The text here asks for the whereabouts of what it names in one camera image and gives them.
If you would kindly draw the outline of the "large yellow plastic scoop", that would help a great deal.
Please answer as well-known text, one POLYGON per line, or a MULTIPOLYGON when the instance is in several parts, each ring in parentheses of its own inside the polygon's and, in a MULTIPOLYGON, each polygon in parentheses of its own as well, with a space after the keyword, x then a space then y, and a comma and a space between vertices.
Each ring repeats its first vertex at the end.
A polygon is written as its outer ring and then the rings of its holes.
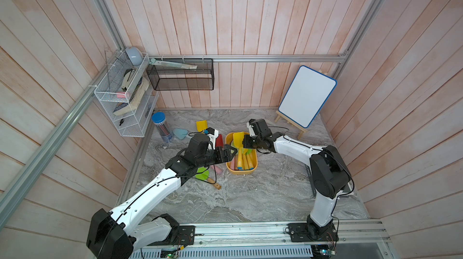
POLYGON ((235 145, 235 148, 237 148, 237 150, 241 151, 241 154, 242 154, 242 151, 243 151, 243 140, 244 140, 244 135, 245 133, 244 132, 235 132, 233 134, 233 143, 235 145))

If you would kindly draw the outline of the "grey round bowl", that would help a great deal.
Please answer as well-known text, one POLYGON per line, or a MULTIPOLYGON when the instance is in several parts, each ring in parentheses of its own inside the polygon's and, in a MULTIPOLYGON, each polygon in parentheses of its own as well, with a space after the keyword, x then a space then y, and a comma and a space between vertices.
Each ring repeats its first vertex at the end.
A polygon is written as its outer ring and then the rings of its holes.
POLYGON ((138 67, 142 64, 143 54, 136 47, 128 47, 125 49, 125 52, 134 67, 138 67))

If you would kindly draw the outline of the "green pointed shovel yellow handle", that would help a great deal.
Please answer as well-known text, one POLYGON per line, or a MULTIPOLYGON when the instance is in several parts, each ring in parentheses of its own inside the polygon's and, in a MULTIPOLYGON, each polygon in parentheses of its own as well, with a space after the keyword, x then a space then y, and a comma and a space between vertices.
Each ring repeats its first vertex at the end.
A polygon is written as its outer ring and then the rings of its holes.
POLYGON ((247 150, 247 157, 248 157, 248 162, 249 162, 250 169, 253 170, 254 169, 254 161, 253 161, 252 150, 251 149, 247 150))

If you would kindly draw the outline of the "purple shovel pink handle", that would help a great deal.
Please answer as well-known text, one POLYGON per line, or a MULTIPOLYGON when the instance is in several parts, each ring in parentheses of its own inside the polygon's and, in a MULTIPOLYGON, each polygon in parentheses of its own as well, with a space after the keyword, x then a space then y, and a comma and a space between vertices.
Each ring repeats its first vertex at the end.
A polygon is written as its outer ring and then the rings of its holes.
POLYGON ((236 157, 234 157, 230 162, 229 162, 229 169, 232 171, 236 170, 236 157))
POLYGON ((216 165, 213 165, 212 168, 214 169, 217 175, 221 175, 223 173, 223 170, 216 165))

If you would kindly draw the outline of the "light green shovel wooden handle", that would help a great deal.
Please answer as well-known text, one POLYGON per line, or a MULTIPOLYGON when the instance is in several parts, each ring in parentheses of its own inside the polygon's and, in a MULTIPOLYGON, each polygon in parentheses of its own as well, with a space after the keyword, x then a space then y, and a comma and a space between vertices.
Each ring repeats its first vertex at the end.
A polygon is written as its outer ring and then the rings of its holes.
POLYGON ((235 167, 234 169, 236 171, 242 170, 243 169, 243 159, 242 159, 242 154, 241 151, 239 150, 238 153, 235 156, 235 167))

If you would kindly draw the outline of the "yellow plastic storage box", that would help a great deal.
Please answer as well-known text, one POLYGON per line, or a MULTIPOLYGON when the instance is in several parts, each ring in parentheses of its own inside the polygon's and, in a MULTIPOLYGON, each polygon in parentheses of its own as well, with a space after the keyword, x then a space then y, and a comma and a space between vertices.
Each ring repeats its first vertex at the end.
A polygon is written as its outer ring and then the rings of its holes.
POLYGON ((244 166, 248 166, 249 168, 238 170, 235 166, 235 161, 238 159, 238 156, 235 156, 232 161, 226 163, 226 167, 230 173, 234 175, 249 175, 257 169, 258 158, 256 149, 244 149, 242 156, 243 160, 248 162, 248 164, 244 164, 244 166))

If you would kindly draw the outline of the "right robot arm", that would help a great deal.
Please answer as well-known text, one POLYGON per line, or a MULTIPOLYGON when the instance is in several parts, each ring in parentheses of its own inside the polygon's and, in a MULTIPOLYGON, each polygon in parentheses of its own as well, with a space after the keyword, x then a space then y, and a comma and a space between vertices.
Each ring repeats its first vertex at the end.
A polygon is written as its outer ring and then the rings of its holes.
POLYGON ((318 229, 329 226, 334 219, 338 198, 354 190, 352 176, 338 149, 334 146, 312 146, 284 133, 273 133, 264 119, 251 119, 247 127, 249 134, 243 140, 246 149, 264 149, 286 155, 310 168, 316 195, 307 222, 318 229))

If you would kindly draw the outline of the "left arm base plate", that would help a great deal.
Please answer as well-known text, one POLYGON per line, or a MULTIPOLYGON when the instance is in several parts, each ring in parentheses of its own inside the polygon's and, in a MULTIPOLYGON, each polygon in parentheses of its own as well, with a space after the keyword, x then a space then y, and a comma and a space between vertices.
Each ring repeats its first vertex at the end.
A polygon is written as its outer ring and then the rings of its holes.
POLYGON ((167 238, 163 241, 151 242, 149 246, 188 246, 194 244, 195 240, 195 226, 194 225, 180 225, 175 226, 168 234, 167 238))

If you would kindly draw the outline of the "white board blue frame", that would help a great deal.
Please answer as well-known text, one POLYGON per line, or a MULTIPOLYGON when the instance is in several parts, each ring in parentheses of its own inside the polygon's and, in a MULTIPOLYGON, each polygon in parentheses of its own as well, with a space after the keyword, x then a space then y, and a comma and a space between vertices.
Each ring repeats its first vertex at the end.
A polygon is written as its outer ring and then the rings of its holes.
POLYGON ((319 114, 337 81, 302 65, 284 95, 278 111, 306 129, 319 114))

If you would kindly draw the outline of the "red square shovel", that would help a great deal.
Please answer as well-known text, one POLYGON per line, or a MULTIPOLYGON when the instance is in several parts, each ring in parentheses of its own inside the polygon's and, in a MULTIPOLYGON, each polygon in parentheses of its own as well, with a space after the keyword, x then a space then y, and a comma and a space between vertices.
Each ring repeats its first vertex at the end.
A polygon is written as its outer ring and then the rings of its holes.
POLYGON ((223 147, 223 146, 224 146, 223 136, 219 134, 215 140, 215 147, 223 147))

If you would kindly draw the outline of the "yellow scoop shovel yellow handle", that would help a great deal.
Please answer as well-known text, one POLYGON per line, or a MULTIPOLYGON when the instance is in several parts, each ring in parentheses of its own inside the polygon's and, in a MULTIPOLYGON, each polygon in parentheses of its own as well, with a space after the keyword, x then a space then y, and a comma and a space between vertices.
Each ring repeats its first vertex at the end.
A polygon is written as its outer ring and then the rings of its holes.
POLYGON ((242 160, 243 160, 243 169, 244 170, 250 170, 248 157, 247 157, 247 150, 246 149, 243 149, 243 151, 242 151, 242 160))

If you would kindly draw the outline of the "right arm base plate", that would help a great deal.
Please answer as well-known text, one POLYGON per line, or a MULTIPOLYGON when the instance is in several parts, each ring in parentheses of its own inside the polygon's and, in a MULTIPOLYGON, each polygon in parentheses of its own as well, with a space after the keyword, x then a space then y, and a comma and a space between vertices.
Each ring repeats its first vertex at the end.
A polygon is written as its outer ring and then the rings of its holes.
POLYGON ((319 227, 315 223, 293 223, 288 224, 286 231, 290 235, 291 242, 334 242, 339 240, 335 224, 328 223, 319 227))

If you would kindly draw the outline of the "aluminium front rail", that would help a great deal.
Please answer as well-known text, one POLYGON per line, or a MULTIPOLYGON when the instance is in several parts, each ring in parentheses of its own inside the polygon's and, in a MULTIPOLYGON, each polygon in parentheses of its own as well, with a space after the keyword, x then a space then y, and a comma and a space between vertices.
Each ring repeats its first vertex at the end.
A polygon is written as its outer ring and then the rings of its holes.
POLYGON ((194 244, 192 247, 211 248, 216 246, 270 246, 270 245, 316 245, 330 246, 341 243, 377 243, 389 242, 390 237, 379 220, 335 220, 335 229, 339 240, 334 242, 291 242, 287 234, 288 224, 305 222, 241 222, 195 224, 194 244))

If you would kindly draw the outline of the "wooden easel stand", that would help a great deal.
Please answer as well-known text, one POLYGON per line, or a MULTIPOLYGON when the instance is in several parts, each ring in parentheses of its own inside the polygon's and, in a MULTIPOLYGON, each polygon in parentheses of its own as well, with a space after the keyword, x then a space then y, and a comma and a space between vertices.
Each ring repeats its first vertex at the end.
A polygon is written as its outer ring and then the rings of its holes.
POLYGON ((289 117, 286 115, 282 114, 280 111, 276 111, 277 117, 275 119, 275 122, 278 122, 280 119, 286 120, 287 123, 295 126, 297 129, 300 130, 300 133, 297 136, 298 140, 301 140, 302 136, 308 132, 306 128, 303 128, 302 126, 298 125, 295 121, 291 120, 289 117))

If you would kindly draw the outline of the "blue lid pencil jar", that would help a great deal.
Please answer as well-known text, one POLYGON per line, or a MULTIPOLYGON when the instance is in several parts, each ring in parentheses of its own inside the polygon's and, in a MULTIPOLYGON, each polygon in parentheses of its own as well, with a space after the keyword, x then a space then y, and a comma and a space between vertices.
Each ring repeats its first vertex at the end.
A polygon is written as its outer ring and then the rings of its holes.
POLYGON ((173 140, 173 134, 166 121, 166 115, 163 112, 156 112, 151 116, 151 120, 158 129, 158 132, 165 143, 170 143, 173 140))

